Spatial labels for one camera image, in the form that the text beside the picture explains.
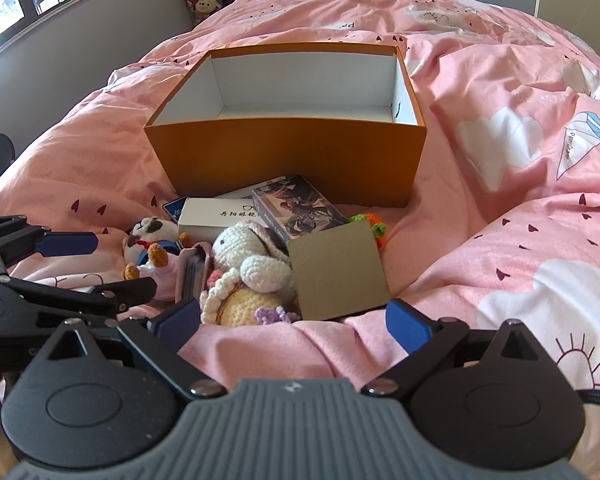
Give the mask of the small brown cardboard box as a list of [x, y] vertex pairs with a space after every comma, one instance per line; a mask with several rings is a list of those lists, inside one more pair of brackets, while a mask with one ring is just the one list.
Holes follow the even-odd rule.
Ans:
[[370, 222], [314, 232], [288, 243], [299, 309], [331, 321], [381, 308], [390, 292]]

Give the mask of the white crochet bunny doll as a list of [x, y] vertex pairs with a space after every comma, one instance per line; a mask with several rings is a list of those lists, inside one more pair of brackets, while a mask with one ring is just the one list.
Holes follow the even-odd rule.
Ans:
[[230, 226], [214, 241], [211, 252], [213, 272], [199, 299], [201, 322], [259, 325], [254, 312], [260, 307], [282, 306], [299, 314], [290, 259], [260, 223]]

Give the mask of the dark illustrated card box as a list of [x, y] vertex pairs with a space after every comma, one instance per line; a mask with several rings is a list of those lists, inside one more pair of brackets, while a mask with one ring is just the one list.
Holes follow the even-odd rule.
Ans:
[[344, 226], [348, 219], [304, 177], [282, 177], [252, 191], [265, 224], [287, 245], [295, 238]]

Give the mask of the panda plush with blue vest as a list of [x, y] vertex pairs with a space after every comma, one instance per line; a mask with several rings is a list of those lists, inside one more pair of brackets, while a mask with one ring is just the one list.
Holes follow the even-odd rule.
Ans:
[[125, 281], [152, 278], [157, 290], [150, 303], [156, 307], [173, 304], [178, 258], [183, 249], [193, 244], [193, 237], [181, 233], [176, 223], [157, 217], [143, 218], [135, 223], [122, 244]]

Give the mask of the purple crochet flower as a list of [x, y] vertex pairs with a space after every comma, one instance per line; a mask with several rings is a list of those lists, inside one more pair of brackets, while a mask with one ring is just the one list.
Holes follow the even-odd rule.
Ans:
[[301, 320], [301, 316], [296, 312], [287, 311], [282, 306], [276, 308], [257, 308], [256, 312], [254, 312], [254, 316], [259, 325], [271, 325], [275, 323], [292, 324]]

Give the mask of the orange green crochet carrot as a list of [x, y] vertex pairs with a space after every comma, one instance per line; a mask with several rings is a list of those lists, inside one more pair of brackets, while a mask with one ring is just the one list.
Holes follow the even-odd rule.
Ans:
[[350, 222], [366, 222], [370, 225], [372, 234], [378, 249], [385, 246], [387, 240], [387, 225], [377, 214], [371, 212], [363, 212], [362, 214], [354, 214], [349, 218]]

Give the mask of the white glasses box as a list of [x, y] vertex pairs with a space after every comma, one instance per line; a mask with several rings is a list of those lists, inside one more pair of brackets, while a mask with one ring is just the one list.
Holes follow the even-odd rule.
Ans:
[[195, 242], [213, 243], [225, 229], [245, 220], [265, 225], [251, 198], [189, 197], [178, 218], [178, 230]]

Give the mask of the orange cardboard storage box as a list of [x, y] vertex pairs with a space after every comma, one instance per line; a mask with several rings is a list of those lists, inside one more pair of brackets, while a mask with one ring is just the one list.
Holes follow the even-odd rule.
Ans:
[[335, 204], [403, 207], [427, 136], [393, 44], [296, 42], [206, 53], [146, 136], [176, 192], [306, 178]]

